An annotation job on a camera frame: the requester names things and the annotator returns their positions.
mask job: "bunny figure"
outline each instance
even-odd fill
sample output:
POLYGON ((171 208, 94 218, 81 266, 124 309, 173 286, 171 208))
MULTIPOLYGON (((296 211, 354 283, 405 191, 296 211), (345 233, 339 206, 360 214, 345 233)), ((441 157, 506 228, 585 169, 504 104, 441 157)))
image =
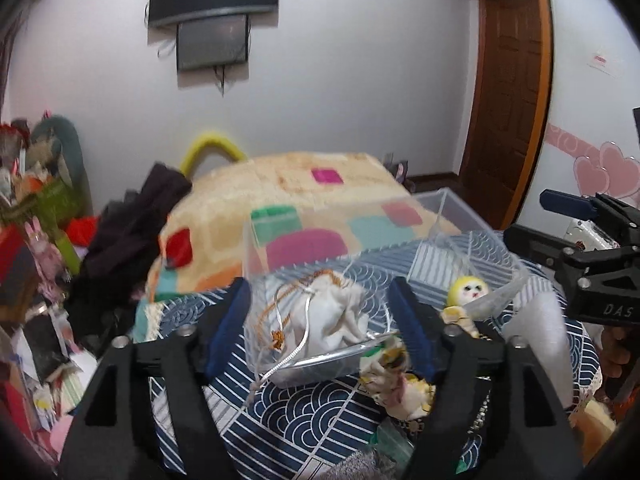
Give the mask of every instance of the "bunny figure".
POLYGON ((54 244, 49 242, 49 237, 40 227, 40 221, 37 217, 33 217, 33 227, 25 222, 24 230, 29 238, 29 248, 36 264, 36 270, 40 275, 39 293, 51 303, 62 302, 64 294, 56 284, 56 277, 64 269, 62 254, 54 244))

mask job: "wooden door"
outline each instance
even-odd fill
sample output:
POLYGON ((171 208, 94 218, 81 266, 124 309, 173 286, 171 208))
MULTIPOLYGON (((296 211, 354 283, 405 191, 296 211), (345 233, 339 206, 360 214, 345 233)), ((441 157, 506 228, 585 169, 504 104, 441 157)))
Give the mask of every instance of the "wooden door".
POLYGON ((539 0, 480 0, 476 94, 460 179, 466 201, 494 228, 513 221, 542 140, 551 61, 540 8, 539 0))

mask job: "floor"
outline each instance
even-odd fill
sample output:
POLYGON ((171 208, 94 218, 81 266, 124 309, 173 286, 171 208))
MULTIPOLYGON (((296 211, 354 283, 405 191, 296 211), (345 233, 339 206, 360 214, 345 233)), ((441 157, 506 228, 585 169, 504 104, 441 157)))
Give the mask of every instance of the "floor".
POLYGON ((455 173, 420 175, 409 177, 409 180, 415 184, 416 193, 424 193, 425 191, 434 191, 441 187, 448 187, 462 200, 466 201, 465 187, 459 181, 458 176, 455 173))

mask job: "small doll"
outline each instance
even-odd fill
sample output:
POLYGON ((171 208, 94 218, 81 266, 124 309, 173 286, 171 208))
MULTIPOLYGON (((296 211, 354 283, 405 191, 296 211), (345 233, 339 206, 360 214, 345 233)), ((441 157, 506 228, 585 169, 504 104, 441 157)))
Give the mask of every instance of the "small doll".
POLYGON ((33 227, 25 222, 24 231, 27 233, 29 249, 40 276, 39 293, 51 303, 61 302, 64 299, 64 294, 56 283, 56 277, 64 270, 60 251, 49 242, 49 237, 40 227, 40 221, 37 217, 33 217, 33 227))
POLYGON ((360 358, 360 384, 373 400, 398 420, 429 414, 435 386, 408 373, 409 354, 399 337, 392 336, 360 358))
POLYGON ((458 325, 472 338, 478 339, 480 337, 480 333, 476 328, 476 324, 466 313, 466 310, 463 306, 446 306, 440 313, 440 317, 448 325, 458 325))
POLYGON ((489 293, 489 286, 475 276, 461 276, 449 288, 447 306, 465 306, 489 293))

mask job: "human hand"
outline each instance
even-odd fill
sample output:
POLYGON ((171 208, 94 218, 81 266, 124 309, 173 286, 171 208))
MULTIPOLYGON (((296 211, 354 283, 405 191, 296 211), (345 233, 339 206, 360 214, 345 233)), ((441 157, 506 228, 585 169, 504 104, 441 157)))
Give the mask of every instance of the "human hand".
POLYGON ((618 378, 622 375, 622 365, 628 364, 631 352, 620 343, 629 332, 621 326, 606 326, 602 332, 600 368, 605 377, 618 378))

